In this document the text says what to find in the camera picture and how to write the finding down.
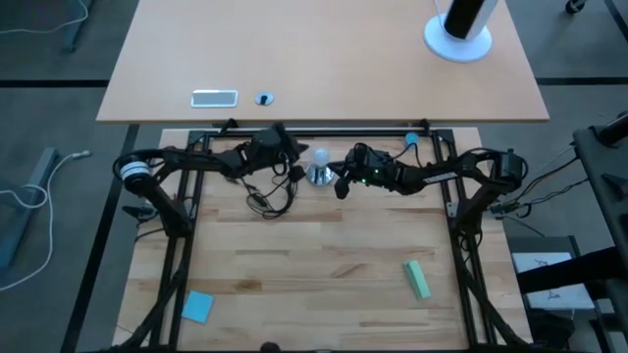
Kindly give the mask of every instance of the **white label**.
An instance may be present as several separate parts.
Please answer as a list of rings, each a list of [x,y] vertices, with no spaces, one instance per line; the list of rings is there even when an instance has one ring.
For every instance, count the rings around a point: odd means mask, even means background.
[[[427,183],[435,183],[435,182],[439,182],[439,181],[443,181],[443,180],[449,180],[449,179],[453,179],[453,178],[457,178],[458,174],[451,172],[451,173],[445,173],[443,175],[439,175],[439,176],[430,176],[430,177],[426,177],[423,179],[423,181],[427,182]]]

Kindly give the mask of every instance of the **blue block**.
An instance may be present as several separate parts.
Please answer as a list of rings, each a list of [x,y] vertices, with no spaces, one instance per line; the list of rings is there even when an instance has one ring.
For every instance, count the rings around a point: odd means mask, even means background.
[[[209,311],[214,305],[214,297],[191,290],[187,296],[185,306],[183,306],[182,317],[184,319],[196,321],[198,323],[207,323]]]

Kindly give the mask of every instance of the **wooden tabletop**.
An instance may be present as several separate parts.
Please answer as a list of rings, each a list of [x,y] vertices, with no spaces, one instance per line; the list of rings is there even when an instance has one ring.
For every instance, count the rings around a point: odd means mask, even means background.
[[[549,119],[505,1],[491,53],[472,64],[428,49],[436,13],[432,0],[142,0],[97,120]],[[198,89],[237,90],[237,106],[192,109]],[[275,102],[256,105],[260,91]]]
[[[480,146],[475,128],[458,128],[455,138],[459,152]],[[185,147],[186,140],[187,130],[165,130],[160,146]],[[357,141],[391,154],[403,148],[400,138],[299,141],[329,148],[333,160],[343,159]],[[221,139],[212,148],[240,142]],[[420,143],[420,155],[423,163],[434,162],[428,139]],[[302,163],[309,157],[305,153]],[[401,158],[414,163],[412,154]],[[271,176],[265,171],[246,181],[270,190]],[[170,176],[164,189],[176,192],[178,179]],[[466,185],[470,194],[478,187],[469,180]],[[285,196],[278,194],[271,201],[280,206]],[[439,186],[403,197],[356,184],[340,201],[331,186],[303,181],[289,213],[276,221],[249,210],[245,195],[242,186],[205,175],[187,290],[211,294],[215,302],[206,325],[182,321],[180,350],[257,350],[265,341],[287,350],[467,347]],[[147,224],[140,232],[160,226]],[[486,219],[483,230],[489,296],[515,332],[529,339],[501,222]],[[166,244],[163,232],[137,242],[114,343],[129,337],[154,304]],[[415,297],[401,266],[410,259],[420,262],[432,298]],[[480,318],[476,308],[482,336]],[[167,319],[166,339],[169,324]]]

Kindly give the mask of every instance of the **gray floor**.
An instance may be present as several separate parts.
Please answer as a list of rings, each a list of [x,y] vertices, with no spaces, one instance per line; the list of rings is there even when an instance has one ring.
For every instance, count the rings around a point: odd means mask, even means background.
[[[628,1],[615,0],[628,19]],[[77,53],[61,53],[62,33],[0,35],[0,79],[107,79],[131,23],[136,0],[95,0]],[[563,0],[509,0],[535,76],[628,76],[628,43],[603,0],[565,16]],[[66,21],[60,1],[0,0],[0,30]],[[628,109],[628,86],[542,87],[551,120],[543,125],[482,125],[486,146],[512,147],[539,166],[565,148],[576,128],[604,124]],[[49,267],[23,285],[0,292],[0,351],[56,352],[67,326],[79,282],[111,183],[110,164],[119,154],[126,126],[94,122],[103,89],[0,89],[0,168],[2,177],[26,180],[42,148],[62,153],[90,149],[94,156],[73,162],[54,182],[55,253]],[[143,126],[136,147],[154,146],[160,126]],[[531,143],[533,136],[537,142]],[[584,176],[570,167],[535,193],[545,194]],[[125,194],[122,204],[137,203]],[[0,283],[31,272],[45,259],[47,211],[33,220],[13,269]],[[611,239],[588,185],[535,209],[527,222],[551,236],[574,234],[583,252],[604,248]],[[508,236],[535,236],[505,222]],[[133,222],[117,214],[79,349],[107,346],[115,328],[134,237]],[[578,321],[574,346],[591,351],[586,315]]]

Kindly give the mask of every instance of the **black metal frame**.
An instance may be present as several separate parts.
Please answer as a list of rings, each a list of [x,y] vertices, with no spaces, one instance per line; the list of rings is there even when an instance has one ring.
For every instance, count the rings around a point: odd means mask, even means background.
[[[202,143],[203,150],[207,150],[210,147],[210,140],[212,138],[245,138],[252,137],[255,132],[258,132],[260,128],[236,128],[229,129],[227,131],[220,131],[217,128],[208,130],[193,130],[188,134],[188,143],[199,142]],[[442,162],[445,160],[445,152],[452,157],[457,156],[455,148],[455,140],[453,131],[451,129],[437,129],[430,130],[429,126],[421,125],[414,127],[376,127],[376,128],[288,128],[288,132],[297,138],[302,137],[401,137],[408,132],[414,131],[419,135],[431,138],[435,151],[436,162]],[[170,237],[168,240],[168,246],[166,249],[166,257],[164,260],[164,267],[162,270],[158,299],[155,306],[148,313],[145,322],[149,322],[152,325],[150,328],[146,328],[144,334],[134,335],[135,342],[127,341],[122,346],[112,347],[112,352],[177,352],[177,343],[179,333],[181,329],[181,315],[173,315],[171,330],[169,332],[169,339],[167,344],[160,344],[161,333],[163,328],[163,316],[164,310],[171,297],[175,295],[174,313],[180,313],[183,310],[183,300],[185,294],[185,287],[187,284],[187,275],[189,270],[189,262],[191,259],[191,249],[194,240],[194,228],[196,226],[196,217],[200,205],[201,190],[203,183],[204,173],[196,173],[195,183],[192,195],[192,206],[190,213],[190,220],[192,226],[192,232],[189,237],[186,237],[183,241],[183,255],[179,267],[173,274],[175,252],[178,243],[178,237]],[[185,199],[185,192],[189,183],[190,172],[182,171],[182,176],[179,184],[179,190],[177,193],[178,201],[183,202]],[[460,201],[466,200],[466,191],[462,179],[459,177],[454,182],[455,191]],[[441,182],[441,190],[443,194],[443,200],[445,208],[452,202],[452,193],[450,189],[449,181]],[[458,238],[459,232],[455,229],[455,215],[450,214],[445,210],[447,227],[449,231],[449,238],[451,242],[451,250],[453,254],[453,262],[456,271],[456,280],[460,295],[460,304],[462,308],[463,321],[465,324],[466,335],[469,342],[468,349],[462,349],[457,351],[464,352],[558,352],[556,350],[532,348],[530,346],[506,346],[497,344],[497,335],[495,332],[495,325],[492,323],[487,312],[482,312],[482,324],[485,329],[485,336],[487,343],[479,343],[478,334],[475,327],[475,320],[473,315],[473,308],[471,306],[471,296],[469,291],[475,289],[475,293],[482,294],[485,298],[487,295],[486,285],[484,282],[484,275],[482,272],[482,265],[478,253],[477,243],[475,241],[475,235],[471,235],[472,238],[466,239],[468,244],[469,260],[471,263],[471,272],[467,270],[465,261],[462,256],[462,249],[460,248],[460,239]],[[150,339],[148,347],[139,347],[139,344],[143,341],[146,334],[150,332]],[[64,344],[62,352],[69,351]]]

